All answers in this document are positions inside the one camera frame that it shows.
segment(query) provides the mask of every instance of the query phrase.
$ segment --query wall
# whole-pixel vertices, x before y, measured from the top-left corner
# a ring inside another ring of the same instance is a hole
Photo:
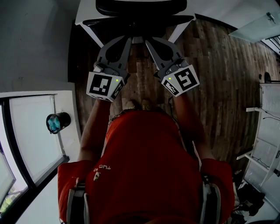
[[[32,80],[67,82],[72,18],[53,0],[4,0],[0,7],[0,91]]]
[[[17,224],[60,224],[57,175],[25,210]]]
[[[268,11],[280,10],[275,0],[192,0],[197,14],[208,16],[240,28],[264,16]]]
[[[55,0],[74,20],[76,18],[80,0]]]
[[[65,151],[65,154],[69,156],[70,162],[74,162],[78,159],[81,140],[81,130],[76,105],[75,87],[73,83],[53,83],[53,89],[61,88],[65,91],[37,91],[36,89],[34,89],[33,91],[25,91],[25,89],[19,87],[19,92],[0,93],[0,98],[26,95],[54,94],[56,113],[66,112],[70,115],[71,118],[70,125],[67,128],[63,129],[59,135],[62,143],[62,148]],[[38,85],[36,86],[38,88],[43,87],[41,82],[38,82],[37,84]]]

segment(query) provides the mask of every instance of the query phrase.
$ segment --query cable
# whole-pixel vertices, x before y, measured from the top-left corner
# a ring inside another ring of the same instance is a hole
[[[261,158],[257,158],[257,157],[254,157],[254,156],[252,156],[252,158],[255,158],[255,159],[257,159],[257,161],[260,161],[262,164],[264,164],[267,168],[269,168],[269,166],[268,165],[266,165],[265,163],[263,163],[262,161],[261,161]]]
[[[271,119],[274,119],[274,120],[276,120],[276,121],[280,121],[279,119],[275,119],[275,118],[273,118],[273,117],[265,117],[265,118],[271,118]]]
[[[170,100],[171,100],[171,99],[173,99],[173,96],[171,96],[171,97],[168,98],[168,105],[169,105],[169,107],[170,107],[170,113],[171,113],[171,116],[172,116],[173,120],[175,120],[175,122],[179,125],[178,120],[173,116],[172,104],[170,103]]]
[[[272,117],[276,117],[276,116],[274,116],[274,115],[272,115],[272,114],[268,113],[267,111],[265,111],[263,108],[261,108],[261,107],[258,107],[258,108],[259,108],[259,109],[261,109],[261,110],[263,110],[265,113],[267,113],[267,114],[271,115]]]

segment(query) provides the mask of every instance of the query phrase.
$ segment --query floor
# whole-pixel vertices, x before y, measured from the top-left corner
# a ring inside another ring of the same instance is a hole
[[[167,29],[166,38],[173,29]],[[259,82],[264,82],[265,72],[270,73],[272,80],[279,80],[280,66],[276,54],[264,44],[232,38],[228,36],[230,32],[223,26],[197,19],[176,45],[199,77],[200,85],[187,94],[205,127],[212,152],[236,171],[244,170],[247,165],[246,158],[237,161],[236,155],[252,146],[258,124],[258,112],[246,113],[245,108],[259,105]],[[82,28],[74,28],[70,40],[69,81],[76,83],[81,131],[94,103],[85,92],[88,72],[93,70],[99,50]],[[130,99],[141,103],[144,98],[170,114],[171,94],[153,77],[155,66],[142,45],[132,46],[128,72],[131,77],[112,104],[110,116],[125,109]]]

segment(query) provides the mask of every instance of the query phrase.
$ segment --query logo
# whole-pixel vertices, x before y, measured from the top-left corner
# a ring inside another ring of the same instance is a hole
[[[178,91],[174,86],[172,86],[171,83],[168,82],[167,80],[164,81],[163,85],[164,85],[174,96],[176,96],[176,95],[179,93],[179,91]]]
[[[183,91],[193,87],[197,84],[191,70],[189,68],[174,74],[178,83],[180,84]]]
[[[120,83],[118,84],[117,88],[115,89],[115,91],[113,92],[113,94],[111,96],[114,100],[116,99],[116,97],[118,96],[118,94],[122,88],[123,88],[123,82],[120,81]]]
[[[97,181],[98,178],[100,177],[100,172],[96,172],[95,175],[94,175],[94,178],[93,178],[93,181]]]
[[[94,74],[91,83],[90,93],[107,96],[110,88],[112,77]]]

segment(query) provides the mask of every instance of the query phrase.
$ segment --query backpack strap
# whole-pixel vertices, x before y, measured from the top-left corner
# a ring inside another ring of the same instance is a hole
[[[203,203],[199,224],[219,224],[221,213],[221,194],[216,184],[210,183],[208,176],[203,176]]]
[[[85,183],[76,184],[69,190],[67,204],[67,224],[90,224],[88,212],[88,195],[85,192]]]

